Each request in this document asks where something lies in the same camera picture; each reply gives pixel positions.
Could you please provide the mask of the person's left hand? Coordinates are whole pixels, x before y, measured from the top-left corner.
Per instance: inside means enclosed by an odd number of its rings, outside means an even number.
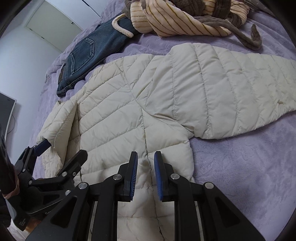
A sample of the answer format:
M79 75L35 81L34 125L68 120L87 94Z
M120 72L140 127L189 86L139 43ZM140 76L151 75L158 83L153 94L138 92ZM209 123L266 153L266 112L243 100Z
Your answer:
M1 165L1 192L6 200L20 192L19 179L11 163Z

